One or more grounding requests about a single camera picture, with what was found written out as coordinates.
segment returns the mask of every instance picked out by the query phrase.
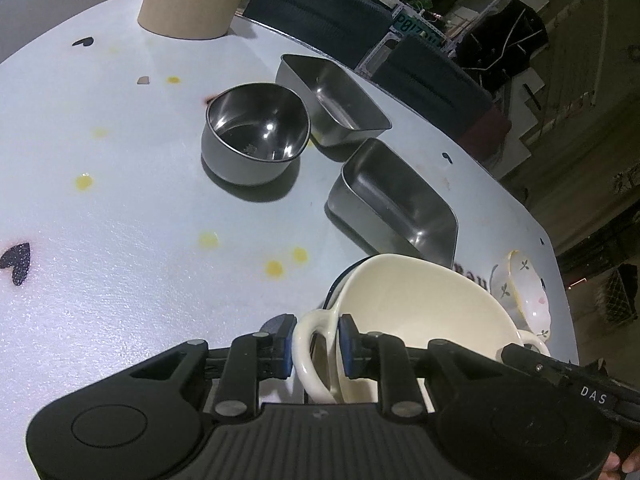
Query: rectangular metal tray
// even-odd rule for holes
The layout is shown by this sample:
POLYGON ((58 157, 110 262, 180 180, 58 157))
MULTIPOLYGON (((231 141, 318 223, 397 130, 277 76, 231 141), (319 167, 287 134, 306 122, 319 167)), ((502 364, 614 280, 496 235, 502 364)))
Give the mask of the rectangular metal tray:
POLYGON ((380 253, 453 266, 458 220, 449 205, 384 142, 367 139, 344 163, 329 211, 380 253))
POLYGON ((276 83, 302 99, 321 146, 361 142, 391 128, 371 97, 328 59, 283 54, 276 83))

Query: wire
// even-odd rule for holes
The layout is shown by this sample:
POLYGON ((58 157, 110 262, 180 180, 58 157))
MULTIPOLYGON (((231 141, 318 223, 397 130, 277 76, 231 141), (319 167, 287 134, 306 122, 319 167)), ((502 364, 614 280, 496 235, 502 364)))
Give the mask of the wire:
POLYGON ((516 25, 518 25, 518 23, 520 22, 520 19, 522 17, 522 15, 524 14, 525 9, 522 9, 522 12, 520 13, 520 15, 518 16, 518 19, 513 22, 513 27, 511 27, 511 30, 509 31, 507 38, 504 40, 504 45, 502 46, 502 53, 500 54, 500 57, 498 57, 493 63, 491 63, 491 65, 489 65, 486 68, 465 68, 462 67, 462 70, 479 70, 481 72, 485 72, 487 70, 489 70, 493 65, 495 65, 498 61, 500 61, 503 57, 504 57, 504 51, 507 50, 507 43, 509 43, 509 39, 511 38, 511 35, 513 34, 513 31, 516 28, 516 25))
POLYGON ((528 40, 529 38, 533 38, 535 35, 537 34, 542 34, 542 30, 537 30, 536 32, 534 32, 533 34, 529 34, 526 38, 522 38, 521 40, 516 41, 515 43, 511 43, 510 45, 507 46, 507 48, 509 48, 510 46, 513 45, 518 45, 521 44, 523 41, 528 40))
POLYGON ((602 78, 602 66, 604 65, 604 54, 607 47, 607 29, 609 28, 609 0, 602 2, 602 33, 600 36, 600 55, 598 56, 598 69, 596 71, 596 81, 593 85, 593 97, 591 97, 591 106, 596 105, 596 97, 598 96, 598 88, 600 87, 600 79, 602 78))

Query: finger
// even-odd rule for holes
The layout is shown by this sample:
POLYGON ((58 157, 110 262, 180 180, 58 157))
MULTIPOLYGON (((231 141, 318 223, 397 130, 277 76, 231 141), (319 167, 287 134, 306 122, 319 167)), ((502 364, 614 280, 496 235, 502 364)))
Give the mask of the finger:
POLYGON ((613 471, 603 471, 600 473, 600 476, 598 476, 598 480, 620 480, 620 475, 613 471))
POLYGON ((615 471, 620 467, 620 457, 615 453, 609 453, 607 457, 607 461, 604 463, 602 467, 603 471, 615 471))
POLYGON ((622 463, 622 471, 625 473, 640 471, 640 446, 636 447, 622 463))

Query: white ceramic bowl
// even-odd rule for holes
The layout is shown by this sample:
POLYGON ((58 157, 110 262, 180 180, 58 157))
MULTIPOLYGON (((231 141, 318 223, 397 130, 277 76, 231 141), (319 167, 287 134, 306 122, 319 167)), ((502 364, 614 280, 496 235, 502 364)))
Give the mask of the white ceramic bowl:
MULTIPOLYGON (((315 402, 377 399, 374 381, 349 380, 344 374, 336 337, 341 314, 351 314, 361 333, 385 332, 415 348, 427 348, 431 339, 443 338, 494 360, 510 343, 532 344, 549 355, 534 334, 516 328, 487 291, 445 267, 400 254, 379 254, 347 272, 344 280, 332 287, 325 309, 305 314, 293 333, 296 375, 315 402), (327 385, 310 355, 315 333, 326 342, 327 385)), ((418 383, 429 405, 424 385, 418 383)))
POLYGON ((491 295, 521 330, 531 330, 541 341, 551 338, 551 314, 542 280, 522 251, 511 251, 490 280, 491 295))

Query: chair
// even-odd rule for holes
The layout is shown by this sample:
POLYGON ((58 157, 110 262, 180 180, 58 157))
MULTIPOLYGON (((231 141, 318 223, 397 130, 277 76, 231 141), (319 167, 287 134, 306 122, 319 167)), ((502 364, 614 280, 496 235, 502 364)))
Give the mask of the chair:
POLYGON ((249 0, 242 14, 321 50, 349 68, 386 34, 391 11, 369 0, 249 0))
POLYGON ((405 36, 371 80, 455 140, 475 160, 493 155, 511 121, 442 51, 405 36))

